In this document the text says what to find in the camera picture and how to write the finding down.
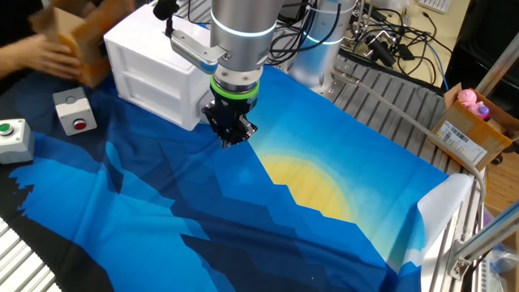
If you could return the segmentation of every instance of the person's hand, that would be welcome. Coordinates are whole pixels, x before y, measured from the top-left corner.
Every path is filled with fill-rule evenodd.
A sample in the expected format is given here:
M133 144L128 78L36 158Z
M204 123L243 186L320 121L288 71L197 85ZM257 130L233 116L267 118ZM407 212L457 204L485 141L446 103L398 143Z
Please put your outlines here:
M75 79L80 74L79 60L68 55L71 50L49 41L42 34L27 37L6 49L10 50L12 60L20 69L31 68L63 79Z

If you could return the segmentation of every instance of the pink toy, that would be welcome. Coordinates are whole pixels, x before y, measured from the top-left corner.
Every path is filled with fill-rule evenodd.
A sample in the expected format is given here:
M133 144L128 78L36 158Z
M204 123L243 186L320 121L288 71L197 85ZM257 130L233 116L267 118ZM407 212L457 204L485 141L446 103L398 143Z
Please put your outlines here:
M467 109L469 109L473 114L477 115L481 119L485 119L490 114L490 109L486 107L482 101L475 105L468 106Z
M464 107L468 108L469 106L476 105L478 102L478 95L476 95L474 90L465 89L457 95L457 99Z

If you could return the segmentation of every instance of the blue fabric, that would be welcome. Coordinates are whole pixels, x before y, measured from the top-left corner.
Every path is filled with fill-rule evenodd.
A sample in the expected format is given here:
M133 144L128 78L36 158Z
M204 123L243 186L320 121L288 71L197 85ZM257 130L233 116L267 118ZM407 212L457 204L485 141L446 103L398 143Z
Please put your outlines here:
M71 86L29 76L8 93L36 133L33 164L11 174L34 186L20 210L116 291L420 290L404 254L423 248L416 203L446 175L283 73L261 82L258 133L223 150L207 125L184 131L119 99L113 80L88 91L98 128L67 137L51 94ZM350 221L297 204L262 157L322 170Z

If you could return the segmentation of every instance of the red button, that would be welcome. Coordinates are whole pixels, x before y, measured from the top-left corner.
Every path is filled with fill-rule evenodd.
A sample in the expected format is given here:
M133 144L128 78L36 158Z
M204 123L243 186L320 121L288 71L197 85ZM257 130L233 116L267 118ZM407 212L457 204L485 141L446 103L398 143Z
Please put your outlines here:
M83 130L87 127L87 123L83 119L77 119L74 121L74 128L78 131Z

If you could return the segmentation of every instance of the green button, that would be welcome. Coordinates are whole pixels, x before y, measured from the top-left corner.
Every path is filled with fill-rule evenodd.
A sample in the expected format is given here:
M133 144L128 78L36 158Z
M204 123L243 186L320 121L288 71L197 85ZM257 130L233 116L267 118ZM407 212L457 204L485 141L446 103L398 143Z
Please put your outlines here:
M0 136L7 137L7 136L11 135L12 133L13 133L13 127L10 124L5 123L5 124L0 125Z
M0 131L9 131L9 129L11 129L11 125L10 124L2 124L2 125L0 125Z

